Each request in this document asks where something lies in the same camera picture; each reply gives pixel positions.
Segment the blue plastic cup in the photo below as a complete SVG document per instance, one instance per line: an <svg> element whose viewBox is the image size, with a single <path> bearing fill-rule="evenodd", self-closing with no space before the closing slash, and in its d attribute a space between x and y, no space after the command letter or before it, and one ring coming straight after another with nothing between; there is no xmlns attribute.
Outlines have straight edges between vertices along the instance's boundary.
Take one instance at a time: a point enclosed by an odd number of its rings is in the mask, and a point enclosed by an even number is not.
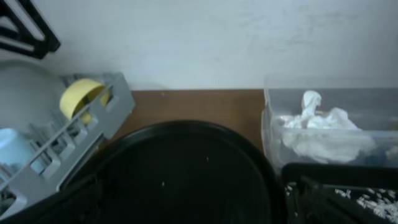
<svg viewBox="0 0 398 224"><path fill-rule="evenodd" d="M1 165L11 174L16 174L36 151L30 142L16 129L1 129Z"/></svg>

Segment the grey round plate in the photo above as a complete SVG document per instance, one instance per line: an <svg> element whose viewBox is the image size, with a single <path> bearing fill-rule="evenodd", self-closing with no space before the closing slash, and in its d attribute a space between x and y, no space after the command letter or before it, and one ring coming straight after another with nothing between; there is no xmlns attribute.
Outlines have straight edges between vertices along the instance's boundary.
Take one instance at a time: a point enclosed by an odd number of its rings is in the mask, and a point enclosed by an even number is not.
<svg viewBox="0 0 398 224"><path fill-rule="evenodd" d="M31 124L53 121L65 85L58 76L34 63L1 62L1 127L27 134Z"/></svg>

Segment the white napkin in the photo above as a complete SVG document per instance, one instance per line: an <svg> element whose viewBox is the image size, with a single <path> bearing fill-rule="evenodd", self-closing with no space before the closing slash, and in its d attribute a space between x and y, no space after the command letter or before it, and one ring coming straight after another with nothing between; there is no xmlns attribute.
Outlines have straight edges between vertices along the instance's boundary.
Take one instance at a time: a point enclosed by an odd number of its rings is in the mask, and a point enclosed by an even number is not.
<svg viewBox="0 0 398 224"><path fill-rule="evenodd" d="M287 116L282 143L299 157L322 164L349 163L376 148L374 139L349 119L347 111L334 107L318 111L322 96L314 90L304 92L301 113Z"/></svg>

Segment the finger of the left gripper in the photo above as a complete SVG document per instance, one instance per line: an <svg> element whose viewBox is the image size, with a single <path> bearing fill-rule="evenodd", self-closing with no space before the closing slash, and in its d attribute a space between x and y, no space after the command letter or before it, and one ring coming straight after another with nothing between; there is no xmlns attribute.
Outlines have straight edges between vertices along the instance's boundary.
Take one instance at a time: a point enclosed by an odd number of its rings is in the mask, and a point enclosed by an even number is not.
<svg viewBox="0 0 398 224"><path fill-rule="evenodd" d="M31 0L17 0L16 2L38 29L42 38L36 38L10 4L1 0L1 18L7 19L10 23L10 26L1 25L1 49L37 59L43 59L47 54L55 53L60 48L61 42L34 3Z"/></svg>

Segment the yellow bowl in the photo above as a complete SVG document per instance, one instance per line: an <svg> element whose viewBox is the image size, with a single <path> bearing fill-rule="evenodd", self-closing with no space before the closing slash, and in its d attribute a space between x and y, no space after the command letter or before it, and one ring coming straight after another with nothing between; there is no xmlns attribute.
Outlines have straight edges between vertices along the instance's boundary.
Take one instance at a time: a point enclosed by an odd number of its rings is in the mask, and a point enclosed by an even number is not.
<svg viewBox="0 0 398 224"><path fill-rule="evenodd" d="M60 111L71 120L86 105L97 99L105 89L104 83L90 78L79 79L63 92L59 102Z"/></svg>

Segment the food scraps with rice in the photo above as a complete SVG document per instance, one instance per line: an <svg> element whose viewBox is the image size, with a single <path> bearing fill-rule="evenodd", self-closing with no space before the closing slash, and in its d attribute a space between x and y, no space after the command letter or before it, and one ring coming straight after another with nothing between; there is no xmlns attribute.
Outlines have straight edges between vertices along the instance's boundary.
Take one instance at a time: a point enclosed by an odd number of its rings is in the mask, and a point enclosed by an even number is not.
<svg viewBox="0 0 398 224"><path fill-rule="evenodd" d="M397 223L397 190L391 187L300 180L284 190L289 223Z"/></svg>

